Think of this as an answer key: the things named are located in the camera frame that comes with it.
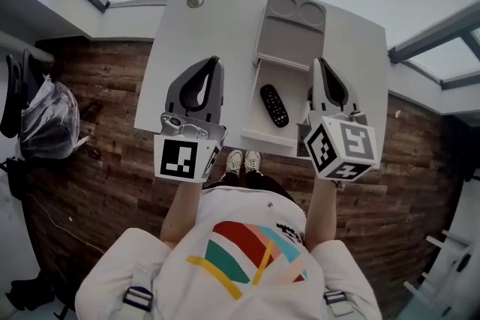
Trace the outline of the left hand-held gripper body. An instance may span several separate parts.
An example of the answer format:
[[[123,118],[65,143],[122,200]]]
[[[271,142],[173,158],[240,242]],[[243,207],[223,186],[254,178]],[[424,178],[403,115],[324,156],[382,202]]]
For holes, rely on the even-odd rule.
[[[223,125],[165,112],[154,136],[154,175],[174,181],[205,182],[223,147]]]

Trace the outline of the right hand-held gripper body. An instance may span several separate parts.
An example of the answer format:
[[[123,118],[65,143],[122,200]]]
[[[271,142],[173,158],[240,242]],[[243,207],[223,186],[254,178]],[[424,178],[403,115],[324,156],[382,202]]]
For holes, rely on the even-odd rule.
[[[318,178],[350,182],[378,164],[372,127],[317,111],[309,112],[307,121],[310,132],[304,145]]]

